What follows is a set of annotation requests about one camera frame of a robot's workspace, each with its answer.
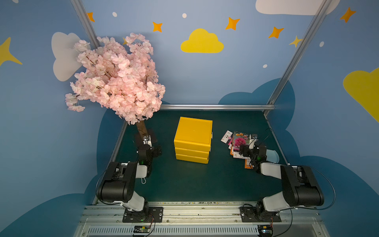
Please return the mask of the orange white-label seed bag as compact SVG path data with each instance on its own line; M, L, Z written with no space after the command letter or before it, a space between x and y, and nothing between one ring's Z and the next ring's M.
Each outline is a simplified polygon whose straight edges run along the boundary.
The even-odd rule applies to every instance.
M254 165L251 164L251 160L250 159L246 159L245 160L244 168L245 169L253 169L254 168Z

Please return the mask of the pink flower seed bag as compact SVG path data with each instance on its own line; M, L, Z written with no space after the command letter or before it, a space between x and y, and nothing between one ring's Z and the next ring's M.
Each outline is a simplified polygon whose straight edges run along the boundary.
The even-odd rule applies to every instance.
M249 145L249 135L246 133L242 132L234 132L233 133L233 143L234 143L234 148L239 149L241 145ZM236 159L247 159L247 157L244 157L243 155L240 155L239 152L235 152L235 155L233 158Z
M230 141L232 140L233 138L233 133L229 130L226 131L226 133L224 134L223 138L221 139L221 141L225 144L229 144Z

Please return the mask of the yellow drawer cabinet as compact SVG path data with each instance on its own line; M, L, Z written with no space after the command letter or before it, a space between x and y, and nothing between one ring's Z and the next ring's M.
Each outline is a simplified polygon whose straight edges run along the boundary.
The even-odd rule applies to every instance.
M176 159L208 164L212 127L213 121L211 120L180 117L174 138Z

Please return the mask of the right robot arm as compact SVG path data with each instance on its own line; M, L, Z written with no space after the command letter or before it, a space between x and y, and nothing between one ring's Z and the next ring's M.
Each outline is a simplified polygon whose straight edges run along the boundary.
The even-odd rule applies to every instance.
M253 170L259 174L281 181L282 191L257 202L257 214L272 214L294 207L309 208L324 204L323 192L311 167L269 162L264 145L243 144L239 146L238 153L249 158Z

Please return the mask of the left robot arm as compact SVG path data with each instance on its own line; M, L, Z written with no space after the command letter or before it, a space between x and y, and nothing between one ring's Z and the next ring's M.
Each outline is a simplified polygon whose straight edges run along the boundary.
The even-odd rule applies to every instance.
M153 169L153 159L162 154L161 146L143 144L138 147L136 162L111 162L97 185L96 197L108 205L119 204L130 212L142 212L148 206L135 191L137 179L146 180Z

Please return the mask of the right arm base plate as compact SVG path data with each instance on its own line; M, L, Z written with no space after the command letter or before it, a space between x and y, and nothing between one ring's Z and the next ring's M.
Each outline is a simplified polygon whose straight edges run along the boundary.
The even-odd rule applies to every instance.
M243 205L239 208L240 217L244 223L253 222L281 222L278 212L269 212L264 208L256 208L251 205Z

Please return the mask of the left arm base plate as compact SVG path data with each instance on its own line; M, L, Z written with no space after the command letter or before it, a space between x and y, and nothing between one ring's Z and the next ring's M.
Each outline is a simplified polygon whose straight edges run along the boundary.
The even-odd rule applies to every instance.
M163 207L144 208L140 212L125 210L122 222L123 223L144 223L153 222L161 223L163 218Z

